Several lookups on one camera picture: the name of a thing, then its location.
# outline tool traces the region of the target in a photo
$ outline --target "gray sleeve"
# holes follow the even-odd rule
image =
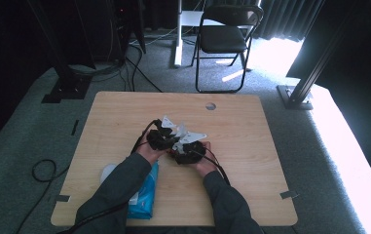
[[[212,205],[217,234],[263,233],[258,223],[252,219],[249,206],[240,192],[228,185],[219,172],[206,175],[204,187]]]
[[[96,192],[77,214],[75,223],[127,202],[140,189],[151,172],[151,165],[140,154],[132,153],[103,181]],[[125,233],[128,206],[95,219],[79,228],[75,233]]]

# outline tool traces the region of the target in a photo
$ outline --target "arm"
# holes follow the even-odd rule
[[[204,146],[210,149],[210,143]],[[214,159],[207,150],[206,157]],[[228,185],[216,166],[203,158],[199,163],[191,165],[204,178],[204,187],[213,209],[216,233],[249,233],[262,234],[258,223],[252,219],[249,206],[240,192]]]
[[[152,165],[164,153],[153,150],[146,142],[145,134],[136,152],[119,164],[91,199],[79,208],[75,223],[127,202],[139,190]],[[125,233],[127,214],[128,204],[112,214],[83,225],[75,233]]]

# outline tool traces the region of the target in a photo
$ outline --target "cable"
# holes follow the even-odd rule
[[[127,90],[127,83],[128,83],[129,88],[130,88],[130,81],[129,81],[130,71],[128,70],[127,66],[125,66],[125,71],[127,72],[127,80],[125,80],[125,77],[122,75],[122,72],[121,72],[121,79],[124,81],[124,84],[125,84],[124,91]]]
[[[42,179],[40,177],[38,177],[36,175],[36,169],[39,167],[39,165],[41,165],[42,163],[51,163],[53,166],[54,166],[54,170],[52,171],[52,174],[51,174],[51,177],[48,178],[48,179]],[[56,175],[56,163],[55,161],[51,160],[51,159],[44,159],[44,160],[41,160],[39,162],[37,162],[35,165],[33,165],[33,168],[32,168],[32,176],[33,178],[38,181],[38,182],[46,182],[48,185],[46,186],[45,188],[45,191],[43,192],[42,196],[39,198],[39,200],[37,201],[37,203],[30,209],[30,211],[27,213],[27,215],[24,217],[23,221],[21,222],[18,230],[16,231],[17,234],[19,234],[19,232],[21,231],[24,223],[27,221],[27,219],[30,217],[30,215],[33,213],[34,209],[36,209],[36,207],[39,205],[39,203],[42,201],[42,199],[45,197],[45,195],[47,194],[49,188],[51,187],[52,185],[52,182],[61,177],[64,173],[67,172],[67,170],[69,170],[69,166],[66,167],[62,172],[60,172],[58,175]]]
[[[126,57],[127,61],[130,62],[133,66],[134,66],[134,71],[133,71],[133,74],[132,74],[132,91],[134,92],[134,73],[136,72],[136,70],[138,70],[140,72],[140,74],[142,74],[142,76],[155,88],[157,89],[159,92],[163,93],[163,91],[158,88],[138,67],[140,61],[142,60],[142,51],[138,48],[138,47],[135,47],[133,45],[130,45],[131,47],[134,47],[135,49],[137,49],[139,51],[139,59],[137,61],[137,64],[134,64],[128,57]]]
[[[140,145],[142,145],[142,144],[144,144],[144,143],[149,143],[148,141],[146,141],[146,142],[144,142],[144,143],[140,143],[140,142],[142,141],[142,139],[143,139],[143,137],[145,136],[146,132],[148,132],[149,128],[151,128],[151,126],[152,126],[153,124],[155,124],[155,123],[156,123],[156,121],[154,120],[154,121],[152,121],[151,123],[149,123],[148,126],[146,126],[145,130],[142,132],[142,135],[137,139],[136,143],[134,144],[133,149],[132,149],[132,151],[130,152],[130,154],[133,153],[134,151],[136,151],[136,149],[137,149]]]
[[[119,68],[117,71],[115,71],[115,74],[112,74],[110,77],[106,77],[106,78],[103,78],[103,79],[93,79],[91,80],[91,82],[103,82],[103,81],[107,81],[107,80],[110,80],[110,79],[113,79],[115,77],[117,77],[118,75],[121,76],[121,68]]]
[[[291,229],[294,231],[295,234],[298,234],[297,230],[294,228],[294,225],[291,226]]]
[[[72,226],[70,229],[68,230],[65,230],[65,231],[61,231],[61,232],[58,232],[57,234],[71,234],[73,232],[75,232],[77,229],[79,229],[80,227],[86,225],[88,222],[91,222],[97,218],[100,218],[100,217],[103,217],[103,216],[106,216],[106,215],[110,215],[116,211],[119,211],[120,209],[124,208],[125,206],[128,205],[128,202],[129,201],[126,201],[122,204],[119,204],[119,205],[116,205],[110,209],[107,209],[105,211],[102,211],[102,212],[99,212],[99,213],[96,213],[96,214],[93,214],[91,216],[88,216],[86,217],[85,219],[83,219],[82,221],[78,222],[76,225]]]
[[[112,5],[110,4],[110,2],[107,0],[106,1],[106,5],[107,5],[107,8],[108,9],[112,9]],[[110,22],[110,49],[109,49],[109,54],[108,54],[108,57],[106,59],[106,61],[109,61],[109,58],[110,58],[110,55],[112,54],[112,51],[113,51],[113,16],[112,16],[112,11],[109,10],[108,11],[109,13],[109,22]]]
[[[108,67],[105,67],[100,70],[93,70],[93,71],[83,71],[83,70],[78,70],[75,68],[72,68],[70,66],[70,69],[75,73],[79,75],[88,75],[88,76],[95,76],[95,75],[107,75],[107,74],[112,74],[115,72],[115,70],[119,70],[122,66],[119,64],[119,62],[114,61],[111,65]]]
[[[218,168],[218,170],[219,170],[219,172],[221,173],[221,175],[224,177],[225,182],[226,182],[228,185],[231,185],[230,180],[228,180],[227,174],[225,173],[225,171],[224,171],[224,169],[221,167],[221,165],[219,165],[219,162],[218,162],[218,160],[216,159],[215,155],[214,155],[214,154],[212,153],[212,151],[210,151],[208,148],[205,147],[205,149],[206,149],[207,151],[209,151],[209,153],[212,154],[212,156],[213,156],[213,158],[215,159],[215,161],[213,161],[212,159],[206,157],[206,156],[203,155],[202,153],[197,152],[197,151],[195,151],[195,150],[191,150],[191,152],[194,152],[194,153],[196,153],[196,154],[198,154],[198,155],[200,155],[200,156],[203,156],[203,158],[205,158],[207,161],[209,161],[209,162],[211,162],[213,165],[215,165],[215,166]]]

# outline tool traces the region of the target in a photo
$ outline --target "folding chair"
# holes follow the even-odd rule
[[[191,66],[194,60],[197,60],[197,72],[195,88],[199,93],[236,93],[242,86],[245,78],[246,65],[248,62],[249,51],[251,48],[252,35],[264,12],[259,6],[252,5],[214,5],[205,9],[197,34],[194,54]],[[206,24],[207,20],[219,22],[216,24]],[[234,57],[200,57],[200,50],[207,54],[236,54]],[[200,59],[233,59],[230,66],[234,64],[237,57],[243,57],[246,51],[246,57],[242,62],[243,72],[240,86],[235,90],[201,90],[199,87],[200,79]]]

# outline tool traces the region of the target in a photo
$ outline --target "blue tissue box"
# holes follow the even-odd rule
[[[152,166],[152,170],[145,178],[142,187],[137,192],[136,198],[130,199],[128,218],[150,219],[154,207],[155,190],[158,181],[158,162]]]

